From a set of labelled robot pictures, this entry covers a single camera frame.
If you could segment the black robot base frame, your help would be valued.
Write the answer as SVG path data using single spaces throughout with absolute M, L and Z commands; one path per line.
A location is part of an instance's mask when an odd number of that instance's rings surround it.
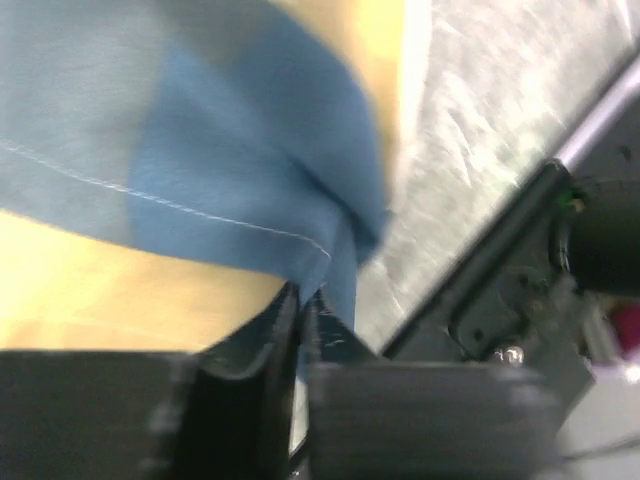
M 540 167 L 384 347 L 402 361 L 537 354 L 574 337 L 588 293 L 639 295 L 639 182 Z

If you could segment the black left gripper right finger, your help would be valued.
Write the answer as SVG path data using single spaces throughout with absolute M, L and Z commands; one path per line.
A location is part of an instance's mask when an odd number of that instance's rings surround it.
M 558 392 L 569 379 L 557 354 L 591 312 L 558 289 L 519 296 L 522 362 L 489 353 L 454 363 L 404 363 L 428 318 L 457 321 L 479 293 L 433 294 L 389 344 L 342 363 L 326 335 L 336 321 L 321 301 L 304 317 L 310 475 L 314 479 L 562 479 Z

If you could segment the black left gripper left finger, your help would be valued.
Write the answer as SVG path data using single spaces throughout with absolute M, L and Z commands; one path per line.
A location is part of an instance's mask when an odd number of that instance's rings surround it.
M 5 479 L 284 479 L 297 290 L 199 354 L 5 350 Z

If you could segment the blue beige white pillowcase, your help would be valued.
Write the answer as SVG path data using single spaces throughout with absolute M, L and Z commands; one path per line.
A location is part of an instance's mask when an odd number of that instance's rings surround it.
M 427 1 L 5 1 L 1 344 L 198 351 L 286 284 L 347 325 Z

